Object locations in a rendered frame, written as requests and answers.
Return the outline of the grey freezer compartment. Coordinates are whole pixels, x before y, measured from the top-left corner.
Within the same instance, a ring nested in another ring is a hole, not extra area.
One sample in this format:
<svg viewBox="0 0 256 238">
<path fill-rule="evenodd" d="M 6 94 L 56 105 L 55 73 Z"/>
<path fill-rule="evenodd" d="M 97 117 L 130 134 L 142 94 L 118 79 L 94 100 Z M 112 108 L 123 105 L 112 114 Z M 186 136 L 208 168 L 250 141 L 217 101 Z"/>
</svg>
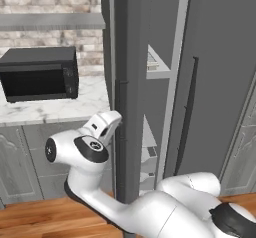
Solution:
<svg viewBox="0 0 256 238">
<path fill-rule="evenodd" d="M 150 0 L 148 61 L 158 68 L 146 73 L 140 192 L 152 191 L 162 179 L 189 0 Z"/>
</svg>

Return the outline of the dark grey freezer door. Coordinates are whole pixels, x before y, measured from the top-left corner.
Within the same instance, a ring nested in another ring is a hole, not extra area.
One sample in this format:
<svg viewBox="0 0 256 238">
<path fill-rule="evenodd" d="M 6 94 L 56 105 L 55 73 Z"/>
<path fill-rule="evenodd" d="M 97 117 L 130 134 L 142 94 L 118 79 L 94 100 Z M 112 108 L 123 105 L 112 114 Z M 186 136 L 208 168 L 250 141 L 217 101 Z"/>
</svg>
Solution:
<svg viewBox="0 0 256 238">
<path fill-rule="evenodd" d="M 101 0 L 104 71 L 110 108 L 115 84 L 127 81 L 126 139 L 115 133 L 114 194 L 122 203 L 139 195 L 150 0 Z"/>
</svg>

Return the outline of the dark grey fridge door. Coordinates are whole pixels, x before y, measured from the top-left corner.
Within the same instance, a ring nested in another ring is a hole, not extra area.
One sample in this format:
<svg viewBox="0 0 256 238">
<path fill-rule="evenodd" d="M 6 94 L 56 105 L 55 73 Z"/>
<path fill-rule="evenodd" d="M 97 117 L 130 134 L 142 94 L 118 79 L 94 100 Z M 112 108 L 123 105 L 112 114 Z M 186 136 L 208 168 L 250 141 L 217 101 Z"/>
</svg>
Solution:
<svg viewBox="0 0 256 238">
<path fill-rule="evenodd" d="M 174 175 L 194 59 L 190 128 L 177 175 L 221 173 L 256 71 L 256 0 L 189 0 L 164 175 Z"/>
</svg>

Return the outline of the grey cupboard door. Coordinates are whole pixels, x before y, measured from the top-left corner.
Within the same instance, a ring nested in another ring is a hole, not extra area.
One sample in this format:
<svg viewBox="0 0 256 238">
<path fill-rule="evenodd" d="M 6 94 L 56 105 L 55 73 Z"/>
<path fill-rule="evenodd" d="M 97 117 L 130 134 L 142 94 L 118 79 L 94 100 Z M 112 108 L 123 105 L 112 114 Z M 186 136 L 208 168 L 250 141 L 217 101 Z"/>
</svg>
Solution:
<svg viewBox="0 0 256 238">
<path fill-rule="evenodd" d="M 4 205 L 43 199 L 21 126 L 0 127 L 0 198 Z"/>
</svg>

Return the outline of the grey drawer cabinet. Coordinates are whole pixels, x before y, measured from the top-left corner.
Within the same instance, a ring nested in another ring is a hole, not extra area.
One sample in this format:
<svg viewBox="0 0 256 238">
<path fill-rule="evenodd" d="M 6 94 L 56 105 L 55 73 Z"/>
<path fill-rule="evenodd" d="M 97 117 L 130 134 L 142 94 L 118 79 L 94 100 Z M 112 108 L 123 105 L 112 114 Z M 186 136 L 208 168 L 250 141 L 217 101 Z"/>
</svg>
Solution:
<svg viewBox="0 0 256 238">
<path fill-rule="evenodd" d="M 78 129 L 85 121 L 36 124 L 23 127 L 27 144 L 33 159 L 35 170 L 45 199 L 66 196 L 64 182 L 70 167 L 66 164 L 51 164 L 45 156 L 46 140 L 58 132 Z"/>
</svg>

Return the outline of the black microwave oven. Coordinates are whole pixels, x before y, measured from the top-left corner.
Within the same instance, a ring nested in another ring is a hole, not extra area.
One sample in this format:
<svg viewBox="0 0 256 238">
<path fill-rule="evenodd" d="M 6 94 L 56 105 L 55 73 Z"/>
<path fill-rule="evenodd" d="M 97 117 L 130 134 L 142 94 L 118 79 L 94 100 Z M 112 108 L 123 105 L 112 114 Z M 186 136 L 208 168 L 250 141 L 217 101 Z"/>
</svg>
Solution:
<svg viewBox="0 0 256 238">
<path fill-rule="evenodd" d="M 9 103 L 76 99 L 76 48 L 10 48 L 0 58 L 0 82 Z"/>
</svg>

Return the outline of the grey tall cupboard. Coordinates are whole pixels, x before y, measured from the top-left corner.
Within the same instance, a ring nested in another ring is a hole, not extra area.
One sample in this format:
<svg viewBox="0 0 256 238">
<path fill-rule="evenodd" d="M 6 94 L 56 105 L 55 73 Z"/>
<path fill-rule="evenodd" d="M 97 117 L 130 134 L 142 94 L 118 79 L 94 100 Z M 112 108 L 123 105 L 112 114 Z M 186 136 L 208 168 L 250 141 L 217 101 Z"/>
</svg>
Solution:
<svg viewBox="0 0 256 238">
<path fill-rule="evenodd" d="M 221 183 L 221 195 L 245 194 L 256 184 L 256 82 Z"/>
</svg>

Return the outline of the grey wall shelf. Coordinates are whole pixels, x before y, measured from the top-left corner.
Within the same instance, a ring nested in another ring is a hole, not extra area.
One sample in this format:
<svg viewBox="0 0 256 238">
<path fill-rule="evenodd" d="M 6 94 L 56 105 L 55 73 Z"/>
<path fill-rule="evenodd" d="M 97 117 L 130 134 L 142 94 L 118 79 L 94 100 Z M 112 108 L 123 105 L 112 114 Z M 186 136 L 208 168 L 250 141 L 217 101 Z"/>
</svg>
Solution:
<svg viewBox="0 0 256 238">
<path fill-rule="evenodd" d="M 0 14 L 0 31 L 102 30 L 101 13 Z"/>
</svg>

